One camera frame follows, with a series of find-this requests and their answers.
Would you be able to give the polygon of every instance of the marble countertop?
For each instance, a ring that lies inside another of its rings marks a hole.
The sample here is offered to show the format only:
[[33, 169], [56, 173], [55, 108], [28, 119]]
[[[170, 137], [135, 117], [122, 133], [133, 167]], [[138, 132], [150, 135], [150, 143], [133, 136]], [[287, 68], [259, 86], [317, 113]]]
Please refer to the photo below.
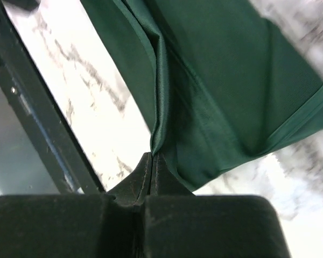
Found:
[[[323, 0], [250, 0], [323, 77]], [[149, 151], [150, 132], [79, 0], [9, 16], [106, 189]], [[279, 214], [293, 257], [323, 257], [323, 131], [196, 191], [256, 194]]]

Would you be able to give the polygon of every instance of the green cloth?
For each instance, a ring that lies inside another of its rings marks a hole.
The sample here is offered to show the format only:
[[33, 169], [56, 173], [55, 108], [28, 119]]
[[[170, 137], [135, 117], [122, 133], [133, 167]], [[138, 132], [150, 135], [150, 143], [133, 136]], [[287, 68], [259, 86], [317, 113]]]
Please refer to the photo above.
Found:
[[190, 190], [323, 129], [323, 81], [248, 1], [82, 4]]

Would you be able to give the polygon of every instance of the marble surface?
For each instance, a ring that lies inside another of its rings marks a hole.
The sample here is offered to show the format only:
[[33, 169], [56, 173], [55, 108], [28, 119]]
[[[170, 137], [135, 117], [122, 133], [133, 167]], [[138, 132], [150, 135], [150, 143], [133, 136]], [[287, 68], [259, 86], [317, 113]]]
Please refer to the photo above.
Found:
[[[250, 0], [323, 77], [323, 0]], [[111, 189], [149, 151], [150, 132], [78, 0], [7, 6], [84, 153]], [[244, 164], [196, 191], [256, 194], [277, 210], [293, 257], [323, 257], [323, 131]]]

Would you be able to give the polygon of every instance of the folded cloth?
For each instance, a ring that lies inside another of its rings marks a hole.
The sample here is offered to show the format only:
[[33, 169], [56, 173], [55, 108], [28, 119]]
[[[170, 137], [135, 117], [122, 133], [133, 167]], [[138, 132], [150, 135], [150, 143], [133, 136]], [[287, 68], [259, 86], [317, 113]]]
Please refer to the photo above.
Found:
[[323, 129], [323, 81], [248, 1], [82, 4], [188, 189]]

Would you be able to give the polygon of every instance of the blurry black object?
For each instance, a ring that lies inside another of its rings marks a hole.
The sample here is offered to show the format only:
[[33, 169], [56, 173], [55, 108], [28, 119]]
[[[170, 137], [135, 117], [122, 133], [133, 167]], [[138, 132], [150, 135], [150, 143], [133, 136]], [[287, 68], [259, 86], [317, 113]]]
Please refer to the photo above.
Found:
[[[60, 192], [71, 186], [65, 189], [58, 160], [43, 152], [46, 137], [65, 162], [72, 188], [85, 192], [1, 196], [0, 258], [289, 257], [268, 201], [256, 196], [195, 197], [169, 172], [162, 154], [144, 154], [131, 175], [108, 193], [98, 193], [103, 191], [98, 178], [1, 2], [0, 85]], [[12, 87], [18, 94], [12, 94]], [[24, 113], [21, 94], [35, 120]]]
[[145, 153], [108, 193], [0, 197], [0, 257], [290, 257], [257, 196], [195, 197]]
[[[31, 1], [10, 0], [30, 10]], [[0, 88], [60, 193], [103, 192], [0, 1]]]

